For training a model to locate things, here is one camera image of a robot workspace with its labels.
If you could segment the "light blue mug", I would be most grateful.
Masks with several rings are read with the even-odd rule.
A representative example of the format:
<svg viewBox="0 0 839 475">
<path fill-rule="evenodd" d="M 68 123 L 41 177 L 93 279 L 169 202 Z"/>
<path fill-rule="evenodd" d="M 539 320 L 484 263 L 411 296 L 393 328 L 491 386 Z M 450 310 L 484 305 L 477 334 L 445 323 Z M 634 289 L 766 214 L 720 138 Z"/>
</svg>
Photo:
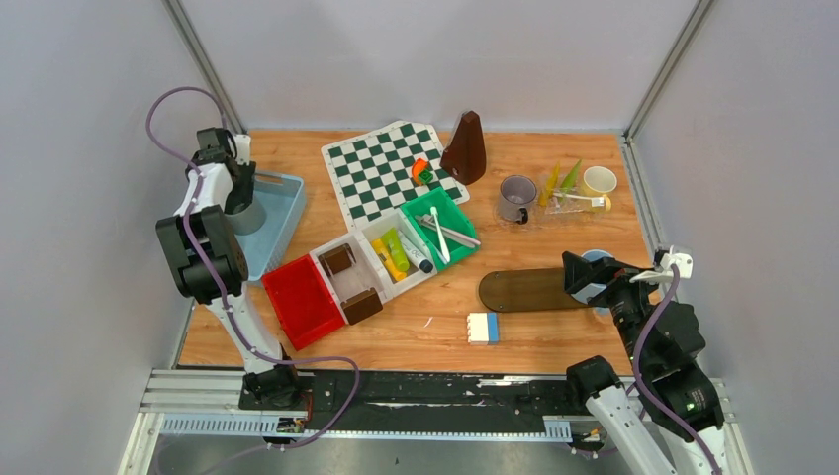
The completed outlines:
<svg viewBox="0 0 839 475">
<path fill-rule="evenodd" d="M 612 257 L 612 254 L 602 249 L 590 249 L 585 251 L 581 257 L 588 262 L 595 262 L 605 257 Z M 589 305 L 589 301 L 601 293 L 606 288 L 602 279 L 595 277 L 590 279 L 586 286 L 573 295 L 573 298 L 582 303 Z"/>
</svg>

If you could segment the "cream mug yellow handle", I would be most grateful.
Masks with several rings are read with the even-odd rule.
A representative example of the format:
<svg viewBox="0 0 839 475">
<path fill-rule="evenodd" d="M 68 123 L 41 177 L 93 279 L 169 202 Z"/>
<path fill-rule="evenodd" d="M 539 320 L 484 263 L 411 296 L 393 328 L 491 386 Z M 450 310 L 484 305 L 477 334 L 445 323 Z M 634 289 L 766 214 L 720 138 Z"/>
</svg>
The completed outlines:
<svg viewBox="0 0 839 475">
<path fill-rule="evenodd" d="M 581 190 L 587 197 L 609 195 L 617 187 L 617 177 L 609 168 L 591 166 L 583 173 Z"/>
</svg>

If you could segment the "purple mug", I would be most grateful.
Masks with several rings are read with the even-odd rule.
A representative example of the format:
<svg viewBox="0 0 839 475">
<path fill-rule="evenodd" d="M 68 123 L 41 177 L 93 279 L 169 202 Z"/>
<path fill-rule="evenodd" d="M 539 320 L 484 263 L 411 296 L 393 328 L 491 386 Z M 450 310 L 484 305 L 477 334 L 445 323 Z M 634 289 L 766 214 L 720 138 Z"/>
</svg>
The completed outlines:
<svg viewBox="0 0 839 475">
<path fill-rule="evenodd" d="M 500 196 L 515 203 L 526 203 L 537 200 L 538 189 L 535 183 L 523 175 L 510 175 L 500 185 Z"/>
</svg>

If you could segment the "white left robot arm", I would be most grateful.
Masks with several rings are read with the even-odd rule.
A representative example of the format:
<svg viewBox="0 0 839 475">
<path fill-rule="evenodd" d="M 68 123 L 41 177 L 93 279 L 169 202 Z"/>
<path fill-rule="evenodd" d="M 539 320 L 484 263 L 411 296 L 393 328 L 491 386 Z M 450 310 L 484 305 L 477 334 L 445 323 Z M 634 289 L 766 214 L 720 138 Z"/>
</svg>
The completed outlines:
<svg viewBox="0 0 839 475">
<path fill-rule="evenodd" d="M 240 154 L 248 140 L 225 128 L 198 131 L 199 148 L 186 160 L 184 200 L 155 231 L 178 291 L 220 320 L 242 357 L 240 408 L 293 410 L 304 385 L 249 295 L 249 267 L 238 241 L 265 222 L 254 194 L 256 165 Z"/>
</svg>

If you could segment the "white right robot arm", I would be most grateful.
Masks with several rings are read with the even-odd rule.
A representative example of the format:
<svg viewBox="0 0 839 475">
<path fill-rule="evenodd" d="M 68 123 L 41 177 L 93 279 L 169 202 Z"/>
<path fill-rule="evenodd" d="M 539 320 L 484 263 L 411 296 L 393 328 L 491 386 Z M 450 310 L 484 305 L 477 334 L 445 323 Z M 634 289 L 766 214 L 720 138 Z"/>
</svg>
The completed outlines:
<svg viewBox="0 0 839 475">
<path fill-rule="evenodd" d="M 724 414 L 714 384 L 697 363 L 706 341 L 693 306 L 675 300 L 680 283 L 692 276 L 693 258 L 672 247 L 658 249 L 647 268 L 570 251 L 562 258 L 565 292 L 609 310 L 632 365 L 638 401 L 668 448 L 661 449 L 643 426 L 628 389 L 601 356 L 568 367 L 569 407 L 597 419 L 635 474 L 724 473 Z"/>
</svg>

